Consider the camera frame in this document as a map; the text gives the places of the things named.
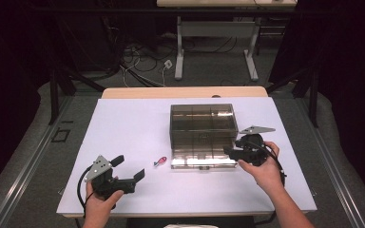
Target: metal rail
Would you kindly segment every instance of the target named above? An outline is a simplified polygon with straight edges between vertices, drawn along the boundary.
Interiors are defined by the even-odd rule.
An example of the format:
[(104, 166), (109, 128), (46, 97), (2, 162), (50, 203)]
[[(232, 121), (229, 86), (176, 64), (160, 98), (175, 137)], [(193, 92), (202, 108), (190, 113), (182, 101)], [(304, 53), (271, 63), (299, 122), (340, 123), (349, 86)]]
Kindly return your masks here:
[(337, 196), (339, 197), (340, 202), (342, 203), (343, 209), (345, 210), (346, 215), (348, 216), (349, 221), (352, 224), (352, 227), (359, 228), (365, 227), (365, 222), (363, 217), (360, 215), (360, 212), (355, 205), (355, 201), (349, 191), (349, 188), (345, 181), (343, 180), (340, 172), (338, 171), (335, 161), (331, 156), (331, 152), (325, 144), (324, 140), (321, 137), (318, 129), (313, 126), (313, 124), (308, 121), (307, 115), (307, 105), (303, 99), (297, 99), (298, 106), (301, 111), (301, 114), (304, 116), (304, 120), (309, 125), (311, 131), (313, 132), (315, 138), (317, 139), (317, 144), (320, 150), (320, 156), (322, 163), (325, 166), (325, 169), (328, 173), (328, 176), (331, 179), (331, 182), (336, 189)]
[(49, 125), (46, 132), (43, 135), (42, 140), (38, 143), (38, 146), (34, 153), (31, 155), (27, 163), (23, 166), (22, 171), (16, 178), (16, 181), (11, 186), (10, 190), (8, 191), (5, 199), (1, 203), (0, 206), (0, 227), (6, 227), (8, 220), (14, 211), (17, 203), (21, 199), (23, 193), (26, 191), (29, 182), (37, 169), (41, 159), (43, 159), (44, 154), (47, 150), (48, 144), (51, 140), (52, 135), (55, 133), (57, 129), (57, 125), (59, 120), (64, 115), (65, 110), (67, 110), (71, 104), (72, 98), (65, 97), (61, 107), (60, 107), (60, 114), (54, 122), (54, 124)]

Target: table top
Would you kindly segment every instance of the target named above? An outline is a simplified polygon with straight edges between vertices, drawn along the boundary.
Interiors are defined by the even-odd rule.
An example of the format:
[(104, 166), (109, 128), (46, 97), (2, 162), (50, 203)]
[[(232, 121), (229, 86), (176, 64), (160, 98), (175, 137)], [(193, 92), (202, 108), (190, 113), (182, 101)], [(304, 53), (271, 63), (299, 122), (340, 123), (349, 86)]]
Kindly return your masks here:
[(297, 0), (157, 0), (158, 7), (294, 7)]
[(102, 98), (211, 98), (213, 96), (268, 97), (268, 94), (262, 86), (122, 87), (107, 88)]
[[(274, 127), (275, 132), (261, 135), (280, 147), (279, 160), (288, 176), (288, 193), (302, 211), (317, 209), (272, 98), (121, 98), (98, 101), (57, 213), (70, 218), (83, 215), (76, 195), (77, 181), (99, 155), (108, 160), (125, 156), (125, 161), (113, 168), (114, 175), (120, 179), (132, 178), (145, 169), (145, 177), (137, 183), (135, 193), (124, 195), (111, 212), (114, 217), (237, 216), (273, 212), (274, 206), (267, 195), (239, 166), (207, 171), (176, 170), (171, 169), (170, 160), (153, 166), (163, 156), (171, 159), (172, 104), (232, 104), (239, 130), (250, 125)], [(85, 187), (81, 192), (84, 198)]]

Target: person's left hand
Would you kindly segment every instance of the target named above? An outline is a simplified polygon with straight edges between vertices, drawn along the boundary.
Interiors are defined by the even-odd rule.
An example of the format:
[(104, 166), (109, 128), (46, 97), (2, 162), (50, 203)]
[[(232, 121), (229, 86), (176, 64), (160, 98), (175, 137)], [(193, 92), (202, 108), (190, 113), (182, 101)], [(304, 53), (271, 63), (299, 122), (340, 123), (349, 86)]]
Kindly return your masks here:
[(111, 208), (124, 194), (122, 190), (114, 192), (107, 200), (99, 199), (93, 193), (91, 181), (86, 184), (86, 219), (85, 228), (105, 227)]

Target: silver bracket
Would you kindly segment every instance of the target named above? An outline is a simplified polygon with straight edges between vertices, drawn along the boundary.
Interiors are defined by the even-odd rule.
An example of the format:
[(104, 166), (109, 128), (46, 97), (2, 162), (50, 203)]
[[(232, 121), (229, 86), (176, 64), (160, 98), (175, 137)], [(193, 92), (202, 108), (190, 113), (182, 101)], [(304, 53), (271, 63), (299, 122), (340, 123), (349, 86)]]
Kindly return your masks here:
[(88, 172), (87, 177), (85, 178), (85, 182), (97, 178), (99, 175), (103, 174), (111, 167), (112, 167), (111, 163), (100, 155), (91, 166), (90, 171)]
[(240, 133), (246, 135), (254, 135), (259, 133), (266, 133), (275, 131), (275, 128), (262, 127), (262, 126), (250, 126), (248, 128), (243, 129)]

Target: wrist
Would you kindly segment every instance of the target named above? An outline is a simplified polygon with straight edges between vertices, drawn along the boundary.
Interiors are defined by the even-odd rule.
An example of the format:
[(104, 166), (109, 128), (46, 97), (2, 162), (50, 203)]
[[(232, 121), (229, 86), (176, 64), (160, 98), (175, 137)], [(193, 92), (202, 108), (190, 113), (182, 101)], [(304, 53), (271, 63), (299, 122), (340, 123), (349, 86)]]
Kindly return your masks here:
[(268, 195), (268, 197), (271, 199), (278, 198), (282, 195), (287, 194), (286, 189), (284, 188), (283, 184), (279, 184), (272, 188), (265, 189), (264, 191)]
[(93, 221), (91, 219), (86, 219), (85, 223), (83, 224), (83, 228), (102, 228), (98, 221)]

